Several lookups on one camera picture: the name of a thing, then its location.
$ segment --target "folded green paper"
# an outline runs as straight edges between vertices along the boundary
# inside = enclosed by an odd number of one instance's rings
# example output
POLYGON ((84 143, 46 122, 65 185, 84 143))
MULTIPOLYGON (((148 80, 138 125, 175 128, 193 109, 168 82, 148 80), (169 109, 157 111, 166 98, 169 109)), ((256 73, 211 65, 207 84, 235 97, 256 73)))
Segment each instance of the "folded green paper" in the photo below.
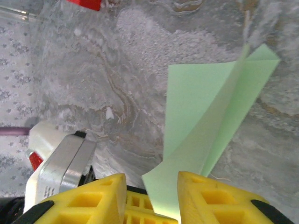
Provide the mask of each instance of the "folded green paper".
POLYGON ((238 61, 169 66, 163 162, 143 175, 157 214, 180 222, 179 171, 209 175, 279 63, 266 46, 238 61))

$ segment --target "green paper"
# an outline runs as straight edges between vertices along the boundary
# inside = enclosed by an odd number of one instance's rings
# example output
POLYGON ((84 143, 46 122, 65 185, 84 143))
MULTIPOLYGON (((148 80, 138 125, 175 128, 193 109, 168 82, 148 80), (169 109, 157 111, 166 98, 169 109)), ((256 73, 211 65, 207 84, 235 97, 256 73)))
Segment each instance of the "green paper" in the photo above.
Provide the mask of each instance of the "green paper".
POLYGON ((236 62, 169 66, 164 159, 143 175, 157 214, 180 222, 179 171, 208 175, 279 63, 266 45, 236 62))

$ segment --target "red clip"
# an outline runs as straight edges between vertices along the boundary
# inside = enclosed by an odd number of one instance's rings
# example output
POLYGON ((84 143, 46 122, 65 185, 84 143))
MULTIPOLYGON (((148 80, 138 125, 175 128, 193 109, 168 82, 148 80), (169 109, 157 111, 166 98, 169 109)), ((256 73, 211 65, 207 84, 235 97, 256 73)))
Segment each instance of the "red clip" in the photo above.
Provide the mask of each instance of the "red clip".
POLYGON ((37 153, 32 153, 29 157, 29 160, 34 171, 36 171, 39 165, 43 162, 43 160, 37 153))
POLYGON ((101 6, 101 0, 68 0, 68 1, 95 11, 99 11, 101 6))

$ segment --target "gray marble surface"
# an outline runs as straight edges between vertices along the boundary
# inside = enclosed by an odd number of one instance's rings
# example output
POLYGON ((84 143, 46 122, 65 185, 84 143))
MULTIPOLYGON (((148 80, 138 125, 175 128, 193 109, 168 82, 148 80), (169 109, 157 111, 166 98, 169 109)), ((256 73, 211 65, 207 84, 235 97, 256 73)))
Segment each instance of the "gray marble surface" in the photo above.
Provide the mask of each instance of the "gray marble surface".
MULTIPOLYGON (((108 0, 100 12, 39 2, 21 4, 42 23, 0 20, 2 125, 38 117, 85 130, 98 142, 97 177, 124 172, 142 187, 141 175, 162 160, 167 65, 231 61, 244 41, 252 49, 266 42, 282 62, 210 177, 299 222, 297 0, 108 0)), ((0 141, 0 192, 21 195, 31 173, 26 138, 0 141)))

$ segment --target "red object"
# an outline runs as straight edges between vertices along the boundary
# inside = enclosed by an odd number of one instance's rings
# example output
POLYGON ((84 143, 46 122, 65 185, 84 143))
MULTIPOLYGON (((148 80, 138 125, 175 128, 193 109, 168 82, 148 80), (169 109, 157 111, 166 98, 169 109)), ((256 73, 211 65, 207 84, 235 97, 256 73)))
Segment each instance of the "red object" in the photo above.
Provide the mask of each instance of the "red object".
POLYGON ((36 171, 39 165, 43 162, 43 160, 41 159, 41 157, 39 157, 37 153, 32 153, 29 157, 29 160, 34 171, 36 171))
POLYGON ((101 0, 68 0, 68 1, 95 11, 99 11, 101 7, 101 0))

